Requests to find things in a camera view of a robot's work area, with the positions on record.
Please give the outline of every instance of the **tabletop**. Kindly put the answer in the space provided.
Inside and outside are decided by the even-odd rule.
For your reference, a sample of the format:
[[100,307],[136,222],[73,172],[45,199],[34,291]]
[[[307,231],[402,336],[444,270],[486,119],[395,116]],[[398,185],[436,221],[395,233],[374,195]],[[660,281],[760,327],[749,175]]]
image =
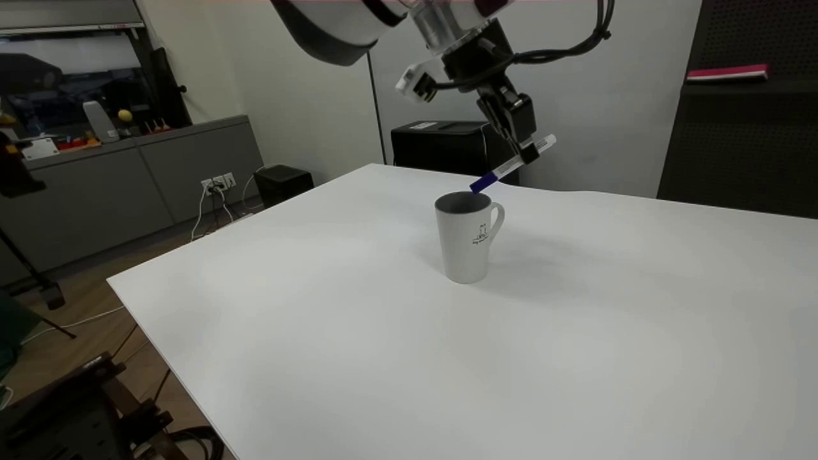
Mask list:
[[460,286],[464,187],[365,167],[109,284],[243,460],[818,456],[818,222],[496,187]]

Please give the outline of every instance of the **floor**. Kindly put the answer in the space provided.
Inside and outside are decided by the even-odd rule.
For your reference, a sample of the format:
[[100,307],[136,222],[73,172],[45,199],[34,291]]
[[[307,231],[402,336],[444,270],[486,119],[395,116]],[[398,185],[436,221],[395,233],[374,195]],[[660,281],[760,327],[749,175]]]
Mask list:
[[[143,401],[150,400],[166,373],[166,364],[136,327],[119,300],[104,284],[108,277],[137,267],[158,254],[186,244],[186,233],[163,235],[129,250],[103,259],[72,277],[59,279],[67,307],[49,313],[36,295],[18,296],[21,305],[76,333],[76,340],[37,326],[23,345],[18,367],[7,377],[16,400],[44,388],[59,377],[78,368],[100,353],[114,353],[114,364],[124,367],[119,382]],[[196,405],[186,397],[181,383],[172,377],[158,397],[158,406],[173,417],[172,433],[181,427],[206,424]]]

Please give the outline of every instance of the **power outlet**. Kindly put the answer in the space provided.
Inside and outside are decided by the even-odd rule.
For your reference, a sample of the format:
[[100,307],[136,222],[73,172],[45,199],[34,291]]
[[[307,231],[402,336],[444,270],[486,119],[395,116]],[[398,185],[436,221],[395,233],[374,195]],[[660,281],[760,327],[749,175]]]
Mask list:
[[202,179],[202,190],[204,190],[204,198],[235,190],[235,176],[227,172],[220,176]]

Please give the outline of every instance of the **blue marker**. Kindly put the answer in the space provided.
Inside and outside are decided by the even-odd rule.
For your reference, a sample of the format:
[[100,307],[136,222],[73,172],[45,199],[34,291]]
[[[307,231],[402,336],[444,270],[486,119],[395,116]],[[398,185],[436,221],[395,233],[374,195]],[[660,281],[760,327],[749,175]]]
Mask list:
[[[558,146],[558,137],[546,137],[545,143],[536,149],[536,153],[546,153],[551,146]],[[481,176],[477,183],[471,185],[471,193],[481,195],[482,190],[492,187],[496,183],[500,183],[503,176],[514,175],[517,170],[532,165],[524,161],[522,156],[510,156],[505,165],[491,170],[486,176]]]

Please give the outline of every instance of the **mug handle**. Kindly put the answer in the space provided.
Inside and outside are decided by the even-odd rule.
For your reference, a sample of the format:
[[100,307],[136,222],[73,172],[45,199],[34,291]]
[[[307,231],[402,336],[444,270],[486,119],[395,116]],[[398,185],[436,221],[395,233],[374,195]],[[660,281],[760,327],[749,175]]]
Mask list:
[[491,212],[496,212],[496,221],[489,231],[489,247],[492,244],[492,238],[500,233],[503,222],[505,222],[505,207],[491,203]]

